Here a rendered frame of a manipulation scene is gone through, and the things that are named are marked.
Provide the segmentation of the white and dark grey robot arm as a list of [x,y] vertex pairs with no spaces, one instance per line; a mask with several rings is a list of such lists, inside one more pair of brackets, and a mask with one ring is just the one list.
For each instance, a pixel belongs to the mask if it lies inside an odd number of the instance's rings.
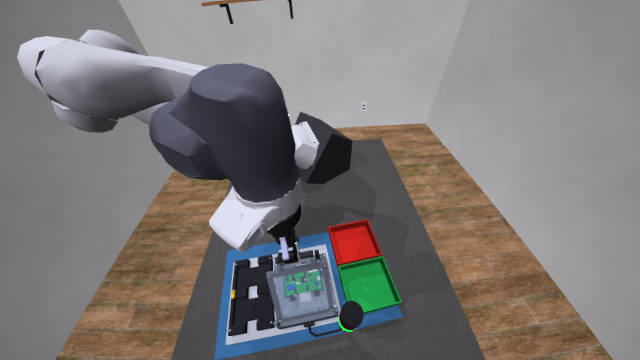
[[307,122],[291,127],[271,73],[139,55],[101,30],[79,41],[38,37],[17,55],[24,77],[52,100],[60,120],[103,133],[132,115],[149,124],[153,145],[179,173],[231,181],[209,225],[242,253],[297,211],[298,167],[314,163],[319,142]]

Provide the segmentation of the red open-top bin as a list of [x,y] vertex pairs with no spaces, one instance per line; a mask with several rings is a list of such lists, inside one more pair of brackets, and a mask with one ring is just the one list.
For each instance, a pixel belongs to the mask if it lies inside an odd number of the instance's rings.
[[337,269],[341,265],[382,256],[368,219],[331,226],[329,236]]

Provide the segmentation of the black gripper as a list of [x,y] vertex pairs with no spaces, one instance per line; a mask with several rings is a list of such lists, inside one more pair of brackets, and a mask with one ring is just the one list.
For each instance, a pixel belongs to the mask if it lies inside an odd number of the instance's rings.
[[290,266],[302,264],[299,255],[300,250],[297,243],[299,242],[299,237],[295,237],[294,229],[294,227],[299,222],[300,217],[301,206],[299,205],[297,211],[294,214],[289,216],[287,219],[280,221],[269,231],[267,231],[267,233],[272,234],[272,236],[276,238],[276,242],[281,245],[282,251],[281,249],[278,250],[278,260],[283,261],[286,264],[290,264]]

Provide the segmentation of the green bin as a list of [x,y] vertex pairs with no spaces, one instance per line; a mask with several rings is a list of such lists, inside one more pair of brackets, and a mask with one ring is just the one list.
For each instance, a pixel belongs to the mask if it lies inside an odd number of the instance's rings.
[[402,303],[383,256],[338,266],[338,273],[345,302],[359,303],[364,314]]

